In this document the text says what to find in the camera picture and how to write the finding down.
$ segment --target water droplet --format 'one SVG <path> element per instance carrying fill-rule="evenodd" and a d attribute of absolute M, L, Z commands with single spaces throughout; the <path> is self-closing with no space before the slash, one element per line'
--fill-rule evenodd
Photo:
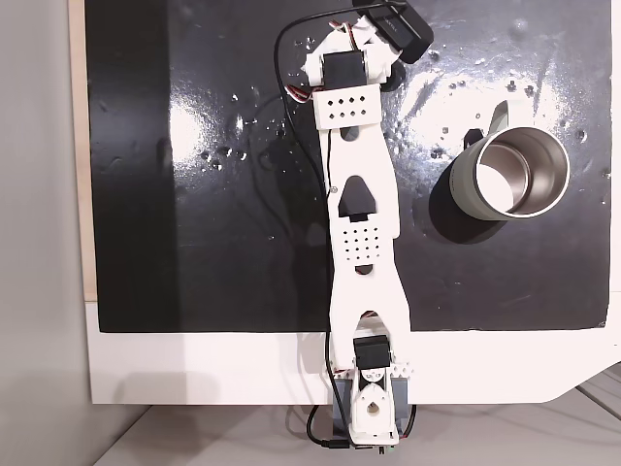
<path fill-rule="evenodd" d="M 258 101 L 261 98 L 261 93 L 259 92 L 258 87 L 256 87 L 255 85 L 252 85 L 250 87 L 250 90 L 252 91 L 252 95 L 254 96 L 254 99 Z"/>
<path fill-rule="evenodd" d="M 511 29 L 509 30 L 509 34 L 513 39 L 522 40 L 528 33 L 528 21 L 524 18 L 519 17 L 516 19 L 511 25 Z"/>
<path fill-rule="evenodd" d="M 588 138 L 586 131 L 584 131 L 583 129 L 576 130 L 573 135 L 580 144 L 584 143 L 586 139 Z"/>
<path fill-rule="evenodd" d="M 219 155 L 223 155 L 225 157 L 230 157 L 231 154 L 233 153 L 233 150 L 231 148 L 229 148 L 228 146 L 221 146 L 221 147 L 217 148 L 217 153 Z"/>
<path fill-rule="evenodd" d="M 233 121 L 233 135 L 239 138 L 244 132 L 244 119 L 241 115 L 237 115 Z"/>

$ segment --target robotic arm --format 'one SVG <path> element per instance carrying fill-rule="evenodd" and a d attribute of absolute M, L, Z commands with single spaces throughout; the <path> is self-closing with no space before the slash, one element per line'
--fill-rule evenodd
<path fill-rule="evenodd" d="M 390 40 L 394 30 L 393 36 L 382 30 L 398 21 L 410 23 L 402 13 L 384 8 L 390 15 L 361 17 L 353 26 L 331 21 L 334 30 L 307 55 L 303 67 L 316 87 L 312 101 L 328 193 L 334 370 L 353 378 L 349 393 L 343 394 L 350 407 L 343 428 L 356 446 L 381 448 L 399 443 L 392 377 L 397 365 L 408 365 L 410 332 L 409 304 L 394 262 L 399 202 L 380 126 L 379 92 L 403 52 L 395 47 L 398 40 Z M 417 59 L 433 41 L 433 32 L 413 9 L 407 12 L 426 26 L 404 27 L 398 37 L 402 42 L 411 38 L 408 56 Z M 407 386 L 405 394 L 402 402 L 407 403 Z"/>

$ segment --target cup handle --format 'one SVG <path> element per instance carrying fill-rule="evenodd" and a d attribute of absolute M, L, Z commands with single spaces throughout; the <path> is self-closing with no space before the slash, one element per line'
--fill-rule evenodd
<path fill-rule="evenodd" d="M 520 126 L 533 126 L 530 108 L 525 102 L 519 100 L 505 100 L 494 110 L 488 134 Z"/>

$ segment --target hole pattern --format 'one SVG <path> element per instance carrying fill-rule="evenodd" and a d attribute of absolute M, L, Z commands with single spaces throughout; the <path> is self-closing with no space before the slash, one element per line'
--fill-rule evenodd
<path fill-rule="evenodd" d="M 365 96 L 364 95 L 362 95 L 362 96 L 360 96 L 358 98 L 359 98 L 360 102 L 364 102 L 365 101 Z M 350 104 L 353 104 L 354 102 L 356 102 L 356 98 L 354 98 L 354 96 L 349 97 L 349 99 L 347 99 L 347 100 L 349 101 Z M 339 99 L 336 102 L 336 104 L 343 105 L 343 104 L 346 104 L 346 102 L 343 99 Z M 332 100 L 328 101 L 328 106 L 333 107 L 334 105 L 335 105 L 334 101 L 332 101 Z M 367 111 L 365 109 L 363 109 L 363 110 L 360 111 L 360 114 L 361 115 L 366 115 Z M 354 111 L 351 111 L 351 112 L 349 112 L 349 115 L 351 117 L 355 117 L 356 113 Z M 336 114 L 330 114 L 330 119 L 334 119 L 336 116 L 339 116 L 341 118 L 345 118 L 346 112 L 339 112 L 339 113 L 336 113 Z"/>
<path fill-rule="evenodd" d="M 343 239 L 347 260 L 360 260 L 363 257 L 367 259 L 379 257 L 378 228 L 345 230 L 343 235 L 347 238 Z M 352 248 L 349 243 L 354 243 L 354 248 Z M 371 254 L 371 249 L 375 250 L 375 254 Z"/>

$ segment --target metal cup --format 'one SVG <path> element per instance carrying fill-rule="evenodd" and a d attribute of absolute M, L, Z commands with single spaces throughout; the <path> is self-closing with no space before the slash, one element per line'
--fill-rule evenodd
<path fill-rule="evenodd" d="M 570 180 L 567 151 L 552 134 L 529 124 L 525 115 L 521 103 L 501 103 L 488 136 L 455 159 L 450 190 L 469 216 L 481 220 L 540 216 L 565 194 Z"/>

